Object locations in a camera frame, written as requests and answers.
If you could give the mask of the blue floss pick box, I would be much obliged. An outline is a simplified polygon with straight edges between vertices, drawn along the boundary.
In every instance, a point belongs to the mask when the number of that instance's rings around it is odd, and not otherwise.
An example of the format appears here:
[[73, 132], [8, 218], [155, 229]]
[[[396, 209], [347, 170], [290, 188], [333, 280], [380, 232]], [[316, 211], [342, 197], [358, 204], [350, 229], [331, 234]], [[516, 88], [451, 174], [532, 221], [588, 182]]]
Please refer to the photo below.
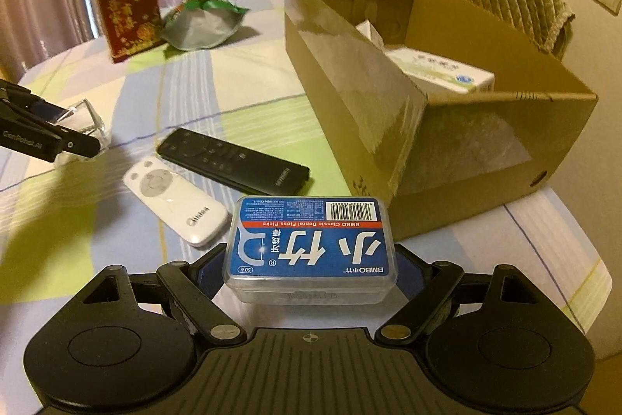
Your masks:
[[243, 197], [222, 277], [246, 303], [375, 305], [397, 283], [385, 205], [372, 197]]

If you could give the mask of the checkered tablecloth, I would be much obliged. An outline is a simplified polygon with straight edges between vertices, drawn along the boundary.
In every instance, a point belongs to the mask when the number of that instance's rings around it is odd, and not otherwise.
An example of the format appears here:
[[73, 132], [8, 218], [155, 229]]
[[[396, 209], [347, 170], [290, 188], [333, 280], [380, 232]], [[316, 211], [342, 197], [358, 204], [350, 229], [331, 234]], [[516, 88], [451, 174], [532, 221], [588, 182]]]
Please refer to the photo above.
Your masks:
[[[214, 51], [163, 48], [115, 64], [104, 39], [29, 70], [22, 84], [50, 102], [86, 99], [111, 131], [99, 157], [62, 166], [1, 154], [1, 409], [33, 414], [39, 400], [22, 360], [28, 341], [102, 268], [152, 272], [192, 261], [190, 247], [124, 185], [123, 174], [175, 128], [310, 168], [313, 195], [348, 188], [285, 50], [283, 0], [247, 0], [237, 38]], [[405, 246], [468, 272], [517, 266], [587, 331], [612, 291], [612, 276], [563, 201], [547, 186], [524, 199]]]

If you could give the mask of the black remote control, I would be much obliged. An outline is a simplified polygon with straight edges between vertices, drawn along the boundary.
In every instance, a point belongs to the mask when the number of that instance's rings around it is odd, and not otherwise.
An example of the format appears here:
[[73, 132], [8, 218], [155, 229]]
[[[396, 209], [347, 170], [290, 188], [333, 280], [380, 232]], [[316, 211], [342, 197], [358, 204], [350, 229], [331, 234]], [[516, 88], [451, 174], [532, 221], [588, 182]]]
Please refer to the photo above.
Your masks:
[[156, 149], [200, 176], [251, 195], [297, 195], [310, 178], [310, 168], [254, 149], [178, 128]]

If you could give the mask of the white bird ointment box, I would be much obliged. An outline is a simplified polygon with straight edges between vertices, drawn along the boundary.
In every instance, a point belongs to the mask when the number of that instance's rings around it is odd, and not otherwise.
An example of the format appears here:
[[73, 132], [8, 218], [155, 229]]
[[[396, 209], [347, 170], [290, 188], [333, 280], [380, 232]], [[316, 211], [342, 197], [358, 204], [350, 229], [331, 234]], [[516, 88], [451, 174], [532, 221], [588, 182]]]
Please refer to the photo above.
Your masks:
[[385, 48], [384, 39], [369, 20], [360, 22], [355, 28], [381, 51]]

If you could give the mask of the brown cardboard box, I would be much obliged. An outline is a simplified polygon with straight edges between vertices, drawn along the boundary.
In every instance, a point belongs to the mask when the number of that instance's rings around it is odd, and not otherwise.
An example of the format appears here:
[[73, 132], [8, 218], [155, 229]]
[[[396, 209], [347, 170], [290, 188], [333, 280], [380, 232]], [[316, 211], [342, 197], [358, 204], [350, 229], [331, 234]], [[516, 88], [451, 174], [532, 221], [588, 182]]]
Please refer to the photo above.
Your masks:
[[[489, 92], [427, 92], [358, 31], [488, 70]], [[395, 239], [536, 192], [597, 95], [523, 34], [466, 0], [285, 0], [286, 49], [357, 196], [382, 199]]]

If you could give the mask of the red gift box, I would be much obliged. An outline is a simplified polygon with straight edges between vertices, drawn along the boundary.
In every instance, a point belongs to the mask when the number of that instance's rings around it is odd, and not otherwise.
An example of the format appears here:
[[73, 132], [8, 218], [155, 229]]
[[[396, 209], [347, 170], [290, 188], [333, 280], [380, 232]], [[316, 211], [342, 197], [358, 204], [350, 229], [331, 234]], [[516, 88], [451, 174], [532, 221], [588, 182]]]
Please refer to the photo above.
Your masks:
[[164, 43], [158, 0], [98, 0], [114, 63]]

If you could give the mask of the white green medicine box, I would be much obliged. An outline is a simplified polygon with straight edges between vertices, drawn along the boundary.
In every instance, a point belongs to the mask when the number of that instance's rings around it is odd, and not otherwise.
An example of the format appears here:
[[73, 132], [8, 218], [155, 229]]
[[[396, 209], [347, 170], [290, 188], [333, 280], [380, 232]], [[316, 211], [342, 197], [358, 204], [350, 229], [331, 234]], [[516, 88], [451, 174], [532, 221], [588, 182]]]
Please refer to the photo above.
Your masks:
[[408, 47], [387, 49], [385, 55], [425, 92], [488, 93], [494, 73], [446, 57]]

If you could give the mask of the clear plastic box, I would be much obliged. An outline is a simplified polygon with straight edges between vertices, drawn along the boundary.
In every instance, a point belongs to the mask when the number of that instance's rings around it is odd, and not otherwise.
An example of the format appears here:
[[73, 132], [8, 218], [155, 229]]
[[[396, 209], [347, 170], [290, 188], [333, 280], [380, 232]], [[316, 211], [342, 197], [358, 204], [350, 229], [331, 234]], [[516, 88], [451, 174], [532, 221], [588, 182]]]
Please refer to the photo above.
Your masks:
[[54, 122], [54, 125], [97, 139], [100, 144], [97, 155], [103, 154], [111, 143], [110, 129], [87, 99], [69, 106]]

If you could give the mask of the small white round remote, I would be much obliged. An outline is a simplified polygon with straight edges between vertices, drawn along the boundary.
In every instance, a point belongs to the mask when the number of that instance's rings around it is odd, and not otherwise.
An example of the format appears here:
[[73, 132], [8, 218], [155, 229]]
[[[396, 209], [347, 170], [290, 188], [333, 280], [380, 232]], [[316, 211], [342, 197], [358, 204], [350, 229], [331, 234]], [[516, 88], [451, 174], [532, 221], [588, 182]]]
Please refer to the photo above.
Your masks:
[[133, 164], [123, 184], [192, 247], [211, 241], [228, 223], [227, 209], [155, 156]]

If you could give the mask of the green silver snack bag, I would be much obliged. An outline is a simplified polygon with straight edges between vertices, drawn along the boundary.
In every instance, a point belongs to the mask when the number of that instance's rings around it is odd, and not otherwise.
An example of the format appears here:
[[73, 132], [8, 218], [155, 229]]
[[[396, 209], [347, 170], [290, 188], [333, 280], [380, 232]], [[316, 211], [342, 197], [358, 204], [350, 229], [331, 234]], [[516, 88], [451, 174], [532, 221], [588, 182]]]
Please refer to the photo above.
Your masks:
[[180, 51], [224, 44], [250, 9], [231, 0], [185, 0], [162, 18], [160, 38]]

